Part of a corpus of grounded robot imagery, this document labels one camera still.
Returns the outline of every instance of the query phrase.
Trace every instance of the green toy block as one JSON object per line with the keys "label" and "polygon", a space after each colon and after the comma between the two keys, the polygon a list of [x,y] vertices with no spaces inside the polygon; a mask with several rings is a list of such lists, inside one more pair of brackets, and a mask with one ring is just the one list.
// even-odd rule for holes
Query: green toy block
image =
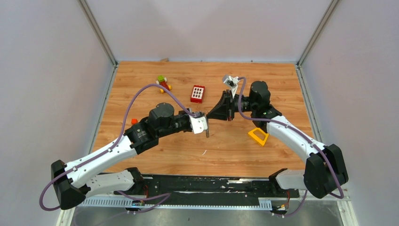
{"label": "green toy block", "polygon": [[164,79],[164,77],[162,75],[160,75],[160,76],[158,76],[158,81],[159,82],[163,82],[163,81],[165,81],[165,79]]}

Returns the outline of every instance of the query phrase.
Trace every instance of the wood grain surface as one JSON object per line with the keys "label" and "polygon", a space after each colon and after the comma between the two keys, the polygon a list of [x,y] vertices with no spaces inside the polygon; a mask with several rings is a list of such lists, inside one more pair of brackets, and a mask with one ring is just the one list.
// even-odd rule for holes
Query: wood grain surface
{"label": "wood grain surface", "polygon": [[[172,93],[186,107],[208,112],[227,89],[222,83],[225,74],[247,77],[246,96],[252,82],[267,82],[275,108],[303,132],[312,135],[293,64],[121,62],[94,150],[118,136],[131,98],[143,86],[155,83],[158,75],[167,77]],[[205,86],[202,104],[190,102],[193,85]],[[125,129],[131,126],[132,118],[140,120],[148,116],[148,112],[162,102],[172,104],[175,113],[180,110],[172,98],[166,93],[161,94],[158,88],[145,90],[134,102]],[[210,138],[206,138],[205,133],[182,132],[163,137],[158,146],[119,162],[107,171],[138,167],[141,173],[267,177],[281,168],[304,169],[301,159],[276,138],[269,136],[264,147],[252,140],[247,133],[255,126],[238,113],[233,121],[209,120],[209,126]]]}

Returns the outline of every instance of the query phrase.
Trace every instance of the gray wall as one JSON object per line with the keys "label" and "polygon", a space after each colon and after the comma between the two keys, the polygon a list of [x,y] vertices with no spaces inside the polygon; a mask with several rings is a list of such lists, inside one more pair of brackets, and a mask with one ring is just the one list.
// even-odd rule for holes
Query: gray wall
{"label": "gray wall", "polygon": [[398,225],[399,1],[342,0],[304,65],[361,226]]}
{"label": "gray wall", "polygon": [[53,226],[50,164],[88,153],[112,66],[77,1],[0,5],[0,225]]}
{"label": "gray wall", "polygon": [[88,0],[118,60],[295,61],[330,0]]}

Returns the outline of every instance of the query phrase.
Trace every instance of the wire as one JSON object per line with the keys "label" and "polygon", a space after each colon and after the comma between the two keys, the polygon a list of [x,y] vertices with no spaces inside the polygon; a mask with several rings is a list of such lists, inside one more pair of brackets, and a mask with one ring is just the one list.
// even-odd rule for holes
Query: wire
{"label": "wire", "polygon": [[144,210],[139,210],[139,211],[133,211],[134,214],[136,214],[136,213],[145,213],[145,212],[153,210],[157,206],[161,205],[164,201],[166,201],[166,199],[168,199],[170,197],[170,195],[171,195],[170,193],[164,193],[164,194],[160,194],[160,195],[157,195],[157,196],[154,196],[154,197],[151,197],[151,198],[139,199],[139,198],[128,196],[127,194],[123,193],[123,191],[117,191],[117,192],[120,193],[121,195],[125,196],[126,198],[131,199],[131,200],[135,200],[135,201],[149,201],[149,200],[158,199],[160,197],[164,197],[165,196],[165,198],[163,198],[159,203],[151,206],[150,208],[147,208],[147,209],[144,209]]}
{"label": "wire", "polygon": [[[138,95],[139,95],[141,92],[143,92],[145,89],[149,88],[149,87],[157,87],[157,88],[163,89],[167,94],[169,94],[169,96],[170,96],[174,101],[176,101],[176,103],[177,103],[188,115],[190,115],[190,116],[192,116],[192,117],[195,117],[195,116],[196,116],[195,114],[193,114],[193,113],[191,113],[189,110],[187,110],[187,108],[185,108],[185,106],[184,106],[184,105],[183,105],[183,104],[169,91],[169,90],[167,90],[165,87],[163,87],[163,86],[161,86],[161,85],[158,85],[158,84],[149,84],[149,85],[146,85],[146,86],[144,86],[143,88],[141,88],[141,89],[134,95],[134,97],[132,98],[132,100],[130,101],[130,103],[129,103],[129,105],[128,105],[128,108],[126,109],[125,115],[123,116],[123,123],[122,123],[122,128],[121,128],[121,130],[120,130],[119,136],[118,136],[118,138],[116,139],[115,143],[109,147],[109,149],[112,150],[116,145],[118,145],[120,139],[121,139],[122,136],[123,136],[123,132],[125,131],[126,119],[128,118],[128,113],[129,113],[129,111],[130,111],[130,108],[132,107],[132,104],[134,103],[134,101],[136,100],[136,98],[138,97]],[[82,162],[82,163],[76,165],[75,167],[72,167],[71,169],[69,169],[69,170],[67,170],[67,171],[65,171],[65,172],[63,172],[63,173],[61,173],[60,175],[58,175],[57,177],[55,177],[54,179],[52,179],[52,180],[44,187],[43,191],[42,191],[41,194],[40,194],[40,198],[39,198],[39,205],[40,205],[40,207],[41,207],[43,210],[45,210],[45,211],[54,211],[54,210],[59,209],[60,206],[53,207],[53,208],[48,208],[48,207],[45,207],[45,206],[44,206],[44,204],[43,204],[43,198],[44,198],[44,194],[46,193],[46,191],[48,190],[48,188],[49,188],[52,184],[54,184],[59,178],[61,178],[61,177],[65,176],[65,175],[67,175],[68,173],[72,172],[72,171],[73,171],[73,168],[78,169],[78,168],[80,168],[80,167],[82,167],[82,166],[88,164],[89,162],[94,161],[94,160],[100,158],[101,156],[103,156],[103,155],[105,155],[105,154],[107,154],[107,153],[108,153],[108,150],[105,150],[105,151],[101,152],[100,154],[98,154],[98,155],[96,155],[96,156],[94,156],[94,157],[92,157],[92,158],[90,158],[90,159],[88,159],[88,160],[86,160],[86,161],[84,161],[84,162]]]}
{"label": "wire", "polygon": [[279,216],[279,217],[282,217],[282,218],[288,218],[288,217],[292,217],[293,215],[295,215],[297,212],[299,212],[302,209],[303,204],[305,203],[305,199],[306,199],[306,195],[307,194],[308,194],[308,190],[306,190],[305,194],[303,194],[302,201],[299,204],[298,208],[296,208],[296,210],[294,210],[294,212],[288,213],[288,214],[276,214],[276,215]]}
{"label": "wire", "polygon": [[287,202],[284,203],[284,204],[282,204],[281,206],[287,206],[286,209],[288,209],[288,208],[289,208],[289,199],[290,199],[290,198],[291,198],[291,197],[289,196],[289,191],[287,190]]}
{"label": "wire", "polygon": [[[282,125],[284,127],[287,127],[289,129],[293,130],[295,133],[297,133],[298,135],[303,137],[309,144],[313,143],[303,132],[301,132],[300,130],[298,130],[298,129],[292,127],[292,126],[288,126],[287,124],[285,124],[283,122],[280,122],[280,121],[277,121],[277,120],[273,120],[273,119],[250,118],[250,117],[247,117],[246,115],[244,115],[244,113],[242,112],[242,109],[241,109],[241,99],[242,99],[242,94],[244,93],[244,87],[245,87],[245,84],[247,82],[247,79],[245,77],[239,77],[238,80],[243,80],[244,81],[242,86],[241,86],[241,90],[240,90],[239,97],[238,97],[238,111],[239,111],[239,114],[244,119],[248,119],[248,120],[251,120],[251,121],[267,121],[267,122],[274,122],[274,123],[280,124],[280,125]],[[330,161],[328,160],[327,156],[323,153],[323,151],[317,145],[313,145],[313,147],[321,154],[321,156],[323,157],[324,161],[326,162],[326,165],[327,165],[328,169],[330,170],[331,175],[333,176],[333,179],[335,181],[335,184],[336,184],[336,186],[338,188],[338,191],[339,191],[339,194],[340,194],[340,195],[336,195],[334,193],[330,193],[330,195],[332,195],[332,196],[334,196],[335,198],[338,198],[338,199],[343,199],[345,197],[344,194],[343,194],[343,190],[341,188],[341,185],[339,184],[338,178],[335,175],[335,172],[333,170],[333,167],[331,166]]]}
{"label": "wire", "polygon": [[144,186],[144,188],[145,188],[145,197],[148,198],[148,186],[146,185]]}

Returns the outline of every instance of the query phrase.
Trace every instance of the metal floor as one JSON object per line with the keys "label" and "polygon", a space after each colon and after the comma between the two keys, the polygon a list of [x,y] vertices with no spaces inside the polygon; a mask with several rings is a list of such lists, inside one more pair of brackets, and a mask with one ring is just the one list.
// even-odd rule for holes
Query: metal floor
{"label": "metal floor", "polygon": [[[290,201],[294,211],[299,201]],[[142,214],[121,214],[123,208],[78,207],[71,226],[343,226],[335,201],[306,201],[294,216],[281,219],[259,210],[157,209]]]}

